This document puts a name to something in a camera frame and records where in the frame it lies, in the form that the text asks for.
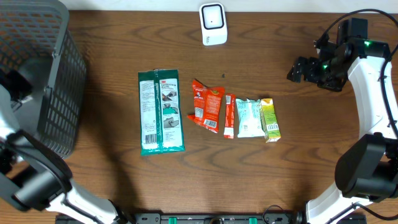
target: orange snack packet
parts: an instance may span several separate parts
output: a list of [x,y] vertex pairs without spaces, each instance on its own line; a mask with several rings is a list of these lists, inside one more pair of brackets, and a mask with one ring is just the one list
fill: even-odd
[[226,113],[225,113],[225,128],[224,138],[234,138],[234,119],[235,119],[235,99],[234,94],[225,94],[226,100]]
[[195,114],[188,115],[196,124],[218,133],[218,116],[224,87],[207,88],[198,80],[192,82]]

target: wooden table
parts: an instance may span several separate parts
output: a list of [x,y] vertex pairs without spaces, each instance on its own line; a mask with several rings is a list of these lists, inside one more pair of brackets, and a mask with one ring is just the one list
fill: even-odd
[[[228,41],[205,47],[197,12],[72,11],[70,30],[88,66],[76,151],[67,160],[78,183],[131,212],[261,213],[272,204],[301,210],[334,180],[338,158],[358,139],[354,92],[286,74],[298,56],[316,56],[313,40],[338,14],[227,13]],[[398,31],[387,19],[369,19],[369,37],[391,48]],[[330,34],[336,37],[336,29]],[[398,65],[398,57],[392,62]],[[177,68],[186,151],[140,156],[137,73]],[[398,90],[398,70],[392,71]],[[224,139],[186,118],[193,113],[192,80],[224,86],[238,98],[272,97],[282,133]],[[398,200],[370,208],[397,213]],[[54,213],[21,213],[0,202],[0,223],[53,223]],[[379,220],[368,215],[369,223]]]

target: white device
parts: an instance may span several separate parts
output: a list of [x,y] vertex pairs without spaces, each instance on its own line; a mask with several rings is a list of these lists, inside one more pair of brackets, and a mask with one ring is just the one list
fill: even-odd
[[199,15],[203,44],[208,46],[225,43],[228,31],[224,6],[220,3],[203,4],[199,8]]

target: juice box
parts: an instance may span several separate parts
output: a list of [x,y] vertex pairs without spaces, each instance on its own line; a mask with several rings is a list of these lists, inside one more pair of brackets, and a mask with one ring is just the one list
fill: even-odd
[[261,105],[261,124],[262,130],[265,132],[266,142],[275,142],[280,139],[280,131],[276,120],[274,102],[272,98],[262,99]]

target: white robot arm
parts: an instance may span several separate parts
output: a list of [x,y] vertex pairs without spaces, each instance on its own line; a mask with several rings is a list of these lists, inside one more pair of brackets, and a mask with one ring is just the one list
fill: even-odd
[[[370,11],[387,15],[398,26],[385,12]],[[300,82],[303,75],[305,81],[332,91],[341,91],[348,79],[358,109],[359,141],[339,159],[336,181],[306,204],[305,221],[311,224],[334,224],[359,206],[398,196],[397,168],[392,165],[398,142],[391,118],[398,118],[398,107],[389,62],[396,49],[390,54],[387,43],[369,40],[365,19],[341,22],[336,44],[329,42],[327,32],[340,19],[315,42],[319,58],[299,57],[287,77]],[[384,153],[392,162],[380,162]]]
[[[20,180],[23,182],[8,179],[5,174],[9,170],[6,166],[0,166],[2,185],[0,197],[22,211],[30,208],[46,209],[68,215],[87,224],[134,223],[129,215],[119,210],[112,202],[98,198],[79,186],[72,179],[72,173],[60,157],[52,151],[48,152],[48,148],[40,145],[41,143],[29,134],[20,132],[18,120],[11,108],[10,91],[3,85],[0,85],[0,96],[0,142],[5,143],[10,136],[20,134],[18,137],[13,137],[12,147],[15,147],[14,150],[17,151],[11,151],[15,154],[2,154],[0,148],[0,159],[2,162],[8,160],[10,164],[24,159],[30,164],[24,173],[27,177]],[[62,163],[63,167],[57,167],[58,162]]]
[[[357,58],[348,70],[348,80],[351,82],[356,98],[359,116],[359,138],[365,134],[382,133],[384,137],[396,139],[389,125],[386,107],[382,97],[380,85],[380,69],[384,58],[371,57]],[[387,97],[393,117],[398,118],[398,106],[391,83],[391,63],[387,64],[384,82],[386,84]],[[328,223],[331,218],[340,215],[333,220],[332,224],[338,222],[344,216],[354,211],[350,206],[360,203],[367,206],[372,204],[368,198],[351,197],[346,198],[333,183],[321,196],[306,204],[305,212],[309,223]]]

